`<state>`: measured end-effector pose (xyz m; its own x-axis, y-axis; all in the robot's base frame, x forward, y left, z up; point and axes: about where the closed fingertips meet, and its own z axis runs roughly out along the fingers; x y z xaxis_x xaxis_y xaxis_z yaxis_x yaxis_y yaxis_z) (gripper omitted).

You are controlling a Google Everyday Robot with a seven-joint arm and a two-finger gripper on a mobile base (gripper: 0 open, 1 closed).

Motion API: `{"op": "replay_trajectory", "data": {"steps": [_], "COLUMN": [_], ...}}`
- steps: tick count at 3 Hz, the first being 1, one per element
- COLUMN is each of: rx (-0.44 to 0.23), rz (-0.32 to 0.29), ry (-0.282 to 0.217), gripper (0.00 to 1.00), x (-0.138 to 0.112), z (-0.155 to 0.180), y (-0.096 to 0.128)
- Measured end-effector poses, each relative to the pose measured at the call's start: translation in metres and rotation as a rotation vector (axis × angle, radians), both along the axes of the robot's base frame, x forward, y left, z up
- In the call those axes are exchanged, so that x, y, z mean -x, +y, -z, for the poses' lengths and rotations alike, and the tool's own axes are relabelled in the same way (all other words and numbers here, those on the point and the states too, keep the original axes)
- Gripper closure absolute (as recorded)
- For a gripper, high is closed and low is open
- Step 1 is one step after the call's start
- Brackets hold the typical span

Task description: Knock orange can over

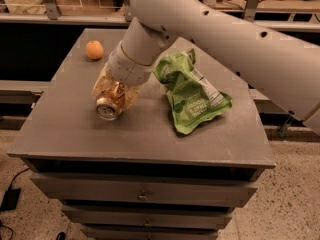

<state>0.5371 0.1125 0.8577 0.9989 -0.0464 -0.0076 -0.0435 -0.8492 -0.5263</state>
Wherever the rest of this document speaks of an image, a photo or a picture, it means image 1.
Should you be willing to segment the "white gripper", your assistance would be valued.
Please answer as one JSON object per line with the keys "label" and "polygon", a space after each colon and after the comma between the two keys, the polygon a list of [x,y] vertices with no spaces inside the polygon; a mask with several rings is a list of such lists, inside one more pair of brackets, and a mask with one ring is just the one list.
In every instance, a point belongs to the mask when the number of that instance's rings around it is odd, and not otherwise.
{"label": "white gripper", "polygon": [[153,64],[154,51],[147,45],[132,47],[120,41],[100,71],[91,96],[96,98],[117,80],[125,84],[123,109],[128,110],[137,99],[141,85],[149,80]]}

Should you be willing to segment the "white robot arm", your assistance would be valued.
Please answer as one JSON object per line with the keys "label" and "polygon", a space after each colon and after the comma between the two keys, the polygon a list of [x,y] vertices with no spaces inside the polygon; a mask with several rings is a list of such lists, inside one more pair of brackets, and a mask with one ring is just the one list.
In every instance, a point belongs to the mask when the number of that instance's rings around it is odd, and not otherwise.
{"label": "white robot arm", "polygon": [[148,81],[176,38],[194,43],[274,104],[320,134],[320,47],[216,11],[198,0],[129,0],[133,19],[92,95],[113,80]]}

